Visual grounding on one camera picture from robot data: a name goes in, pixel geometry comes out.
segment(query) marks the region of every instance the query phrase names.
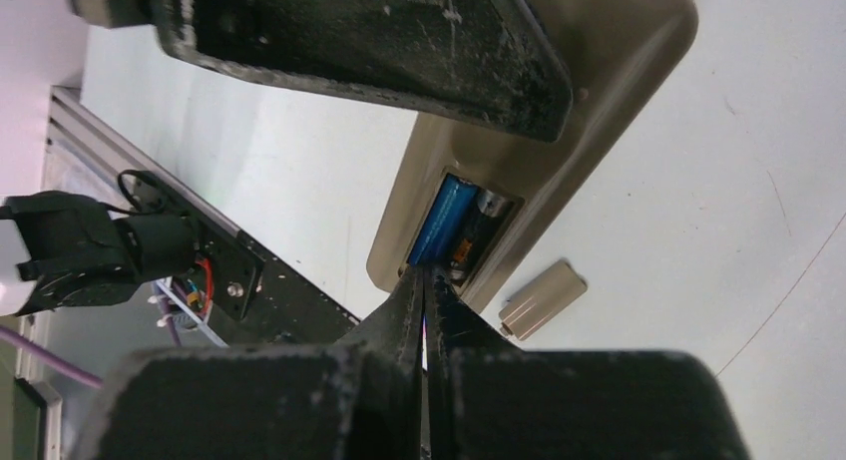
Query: red wire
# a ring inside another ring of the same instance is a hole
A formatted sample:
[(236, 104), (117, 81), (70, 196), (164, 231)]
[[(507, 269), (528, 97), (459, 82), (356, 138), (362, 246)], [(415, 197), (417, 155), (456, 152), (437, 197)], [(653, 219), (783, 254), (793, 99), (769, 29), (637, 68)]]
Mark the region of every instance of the red wire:
[(203, 310), (200, 311), (200, 314), (203, 315), (205, 318), (206, 314), (209, 313), (209, 309), (212, 307), (212, 297), (214, 296), (214, 277), (212, 276), (212, 263), (209, 262), (207, 258), (200, 260), (197, 262), (203, 270), (206, 271), (206, 302), (203, 304)]

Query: beige plastic device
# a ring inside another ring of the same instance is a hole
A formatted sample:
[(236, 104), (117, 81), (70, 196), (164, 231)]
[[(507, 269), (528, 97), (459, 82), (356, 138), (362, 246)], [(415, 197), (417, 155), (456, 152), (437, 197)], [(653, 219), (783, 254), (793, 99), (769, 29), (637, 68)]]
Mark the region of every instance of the beige plastic device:
[(517, 201), (459, 288), (481, 312), (678, 61), (696, 33), (692, 0), (528, 0), (569, 66), (576, 104), (544, 144), (421, 114), (367, 260), (390, 291), (446, 173)]
[(526, 340), (588, 291), (563, 260), (521, 288), (500, 311), (503, 332)]

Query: battery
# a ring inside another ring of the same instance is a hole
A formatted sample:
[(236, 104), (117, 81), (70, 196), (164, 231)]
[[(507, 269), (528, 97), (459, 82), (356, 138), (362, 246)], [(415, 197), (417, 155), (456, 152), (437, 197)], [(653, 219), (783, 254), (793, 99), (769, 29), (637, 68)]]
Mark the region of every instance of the battery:
[(447, 258), (462, 219), (467, 211), (475, 210), (472, 204), (478, 192), (479, 188), (463, 179), (452, 175), (444, 178), (408, 255), (409, 265), (441, 262)]
[(453, 283), (461, 285), (467, 280), (513, 205), (508, 198), (491, 191), (481, 190), (476, 195), (449, 256), (447, 274)]

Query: orange battery label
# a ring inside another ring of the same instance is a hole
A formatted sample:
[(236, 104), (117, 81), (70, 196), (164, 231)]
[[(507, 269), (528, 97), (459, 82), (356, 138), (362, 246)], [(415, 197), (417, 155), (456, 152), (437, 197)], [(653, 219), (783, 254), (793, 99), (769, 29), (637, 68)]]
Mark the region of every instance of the orange battery label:
[(470, 247), (473, 246), (473, 243), (467, 239), (463, 239), (461, 244), (459, 244), (458, 248), (455, 249), (455, 253), (452, 255), (452, 259), (456, 262), (463, 262), (465, 258), (467, 258), (467, 254), (470, 253)]

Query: blue battery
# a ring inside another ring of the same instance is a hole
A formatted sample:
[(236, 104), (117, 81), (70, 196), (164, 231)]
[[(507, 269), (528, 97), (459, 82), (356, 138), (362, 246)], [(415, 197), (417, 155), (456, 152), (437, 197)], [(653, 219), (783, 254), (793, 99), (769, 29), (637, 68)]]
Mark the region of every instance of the blue battery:
[(467, 181), (447, 175), (408, 255), (409, 265), (438, 262), (449, 254), (452, 240), (478, 191)]

